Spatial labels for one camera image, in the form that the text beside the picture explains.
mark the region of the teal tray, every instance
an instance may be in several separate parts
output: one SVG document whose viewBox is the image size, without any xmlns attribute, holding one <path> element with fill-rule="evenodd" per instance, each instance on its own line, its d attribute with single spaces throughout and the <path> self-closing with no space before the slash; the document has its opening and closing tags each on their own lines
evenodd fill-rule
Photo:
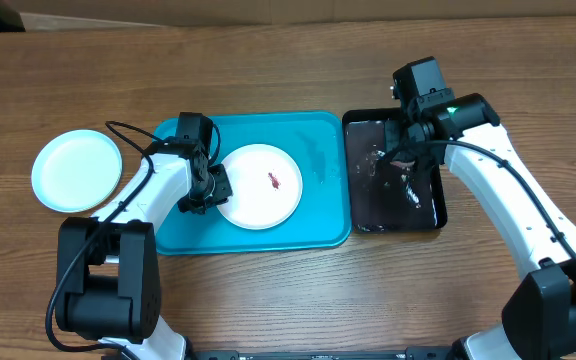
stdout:
<svg viewBox="0 0 576 360">
<path fill-rule="evenodd" d="M 324 111 L 210 116 L 221 131 L 217 163 L 250 144 L 276 146 L 301 171 L 303 193 L 295 212 L 266 230 L 231 224 L 219 210 L 206 215 L 182 214 L 175 206 L 157 232 L 157 251 L 164 255 L 223 254 L 337 246 L 350 235 L 348 175 L 341 121 Z M 157 127 L 155 135 L 175 134 L 177 119 Z M 212 149 L 217 136 L 213 132 Z"/>
</svg>

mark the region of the red food item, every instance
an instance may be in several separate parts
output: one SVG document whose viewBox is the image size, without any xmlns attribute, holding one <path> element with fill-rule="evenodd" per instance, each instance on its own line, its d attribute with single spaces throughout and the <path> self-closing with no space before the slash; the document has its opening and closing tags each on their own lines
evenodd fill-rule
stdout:
<svg viewBox="0 0 576 360">
<path fill-rule="evenodd" d="M 272 173 L 268 173 L 268 177 L 270 178 L 270 181 L 272 182 L 272 187 L 279 190 L 279 185 L 281 185 L 281 183 L 279 182 L 279 180 L 277 180 L 275 175 L 273 175 Z"/>
</svg>

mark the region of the wood grain surface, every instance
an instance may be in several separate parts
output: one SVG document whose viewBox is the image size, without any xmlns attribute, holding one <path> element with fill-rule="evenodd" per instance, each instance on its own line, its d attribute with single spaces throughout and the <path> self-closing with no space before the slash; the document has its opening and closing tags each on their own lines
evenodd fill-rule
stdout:
<svg viewBox="0 0 576 360">
<path fill-rule="evenodd" d="M 106 120 L 153 130 L 180 111 L 341 117 L 392 107 L 392 72 L 429 55 L 458 95 L 488 99 L 576 224 L 576 18 L 0 34 L 0 358 L 98 358 L 58 353 L 44 334 L 66 215 L 36 200 L 30 171 L 52 138 L 107 133 Z M 139 158 L 116 142 L 125 184 Z M 500 321 L 517 273 L 473 196 L 448 172 L 443 179 L 441 231 L 160 257 L 163 315 L 199 350 L 398 349 L 486 329 Z"/>
</svg>

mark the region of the black cable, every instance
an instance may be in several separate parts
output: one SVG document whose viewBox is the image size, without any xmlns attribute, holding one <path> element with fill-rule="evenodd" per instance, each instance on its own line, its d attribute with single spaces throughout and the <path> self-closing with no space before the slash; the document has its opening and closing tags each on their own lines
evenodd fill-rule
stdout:
<svg viewBox="0 0 576 360">
<path fill-rule="evenodd" d="M 140 129 L 136 126 L 132 126 L 132 125 L 128 125 L 119 121 L 106 121 L 106 127 L 108 128 L 108 130 L 112 131 L 113 134 L 117 135 L 117 137 L 119 137 L 121 140 L 127 142 L 128 144 L 130 144 L 132 147 L 134 147 L 135 149 L 137 149 L 137 151 L 143 151 L 143 149 L 141 149 L 137 144 L 133 143 L 132 141 L 130 141 L 130 139 L 128 139 L 127 137 L 123 136 L 122 134 L 120 134 L 117 130 L 113 129 L 111 126 L 109 125 L 115 125 L 115 126 L 120 126 L 120 127 L 125 127 L 126 129 L 130 129 L 130 130 L 134 130 L 140 134 L 146 135 L 149 138 L 155 140 L 155 141 L 159 141 L 159 142 L 163 142 L 163 140 L 161 140 L 159 137 L 155 136 L 154 134 L 149 133 L 148 131 L 144 130 L 144 129 Z"/>
<path fill-rule="evenodd" d="M 397 153 L 405 150 L 406 148 L 421 147 L 421 146 L 435 147 L 435 146 L 447 146 L 447 145 L 465 147 L 465 148 L 468 148 L 468 149 L 473 150 L 475 152 L 478 152 L 480 154 L 486 155 L 490 159 L 493 159 L 494 161 L 496 161 L 500 167 L 503 167 L 506 170 L 508 170 L 508 172 L 517 180 L 519 185 L 521 185 L 521 187 L 524 189 L 524 191 L 526 192 L 526 194 L 528 195 L 530 200 L 532 200 L 533 204 L 537 208 L 537 211 L 539 211 L 539 213 L 541 214 L 541 217 L 543 217 L 543 219 L 546 221 L 546 225 L 548 225 L 548 228 L 550 228 L 550 230 L 552 231 L 555 239 L 557 241 L 559 241 L 559 243 L 564 248 L 564 250 L 568 253 L 568 255 L 570 255 L 570 257 L 576 263 L 575 251 L 570 247 L 570 244 L 568 244 L 568 241 L 566 240 L 566 236 L 564 235 L 564 233 L 559 231 L 559 229 L 557 228 L 557 225 L 555 225 L 555 222 L 552 220 L 552 218 L 550 217 L 550 215 L 548 214 L 548 212 L 544 208 L 541 201 L 539 201 L 539 198 L 537 198 L 537 195 L 530 188 L 530 185 L 528 185 L 528 183 L 521 176 L 521 174 L 519 174 L 519 172 L 517 170 L 515 170 L 515 168 L 513 168 L 507 160 L 502 159 L 501 157 L 497 156 L 493 152 L 488 151 L 488 150 L 486 150 L 480 146 L 477 146 L 477 145 L 473 145 L 473 144 L 461 142 L 461 141 L 456 141 L 456 140 L 430 140 L 430 141 L 425 141 L 425 142 L 409 143 L 409 144 L 405 144 L 404 146 L 397 147 L 394 150 L 391 150 L 387 154 L 385 154 L 382 157 L 382 160 L 390 162 L 390 161 L 392 161 L 392 159 L 394 159 L 394 157 L 397 155 Z"/>
<path fill-rule="evenodd" d="M 124 136 L 123 134 L 121 134 L 120 132 L 115 130 L 112 127 L 112 125 L 125 127 L 127 129 L 131 129 L 131 130 L 137 131 L 141 134 L 144 134 L 146 136 L 149 136 L 149 137 L 155 139 L 156 141 L 161 141 L 161 139 L 156 137 L 155 135 L 153 135 L 153 134 L 151 134 L 145 130 L 136 128 L 132 125 L 128 125 L 128 124 L 124 124 L 124 123 L 120 123 L 120 122 L 116 122 L 116 121 L 107 121 L 106 122 L 106 127 L 108 128 L 108 130 L 110 130 L 113 134 L 117 135 L 117 137 L 119 137 L 121 140 L 125 141 L 130 146 L 132 146 L 137 151 L 139 151 L 139 153 L 141 153 L 141 155 L 148 162 L 148 172 L 146 173 L 146 176 L 144 177 L 144 179 L 139 183 L 139 185 L 137 185 L 135 190 L 133 190 L 133 192 L 131 192 L 130 195 L 128 195 L 126 197 L 126 199 L 124 199 L 124 201 L 120 202 L 119 205 L 117 206 L 117 208 L 112 213 L 110 213 L 110 215 L 106 219 L 104 219 L 104 221 L 102 221 L 102 223 L 97 227 L 97 229 L 92 233 L 92 235 L 90 235 L 88 240 L 86 240 L 86 242 L 81 246 L 81 248 L 79 249 L 79 252 L 77 252 L 77 254 L 73 258 L 70 265 L 68 265 L 68 268 L 66 268 L 64 275 L 59 280 L 59 283 L 55 287 L 55 290 L 52 292 L 52 296 L 50 297 L 50 302 L 48 303 L 48 308 L 46 310 L 45 327 L 46 327 L 46 335 L 48 336 L 48 340 L 50 340 L 50 342 L 55 346 L 55 348 L 57 348 L 61 351 L 64 351 L 64 352 L 86 352 L 86 351 L 93 351 L 93 350 L 100 350 L 100 349 L 116 349 L 116 350 L 119 350 L 121 353 L 123 353 L 129 359 L 138 360 L 137 356 L 135 354 L 133 354 L 132 351 L 130 351 L 127 347 L 125 347 L 123 345 L 119 345 L 119 344 L 101 344 L 101 343 L 98 343 L 98 344 L 85 345 L 85 346 L 65 345 L 57 339 L 57 337 L 55 336 L 55 333 L 52 330 L 52 315 L 55 311 L 57 298 L 61 294 L 63 287 L 64 287 L 64 284 L 66 283 L 68 276 L 70 276 L 70 274 L 72 273 L 75 265 L 77 264 L 79 259 L 81 259 L 83 254 L 88 250 L 88 248 L 90 248 L 90 246 L 93 244 L 93 242 L 95 242 L 97 240 L 99 235 L 102 234 L 106 230 L 106 228 L 108 227 L 108 224 L 115 217 L 117 217 L 117 215 L 119 215 L 122 211 L 124 211 L 126 209 L 126 207 L 128 206 L 128 204 L 130 204 L 130 202 L 146 186 L 146 184 L 150 180 L 150 177 L 155 172 L 155 166 L 152 163 L 152 159 L 150 159 L 150 156 L 148 156 L 146 154 L 145 150 L 142 149 L 136 143 L 134 143 L 132 140 L 128 139 L 126 136 Z"/>
<path fill-rule="evenodd" d="M 212 123 L 212 127 L 215 128 L 215 131 L 217 132 L 217 148 L 215 149 L 215 153 L 210 157 L 210 160 L 208 160 L 208 166 L 212 166 L 215 161 L 217 161 L 217 156 L 219 156 L 219 148 L 221 147 L 221 133 L 219 132 L 219 128 L 215 123 Z"/>
</svg>

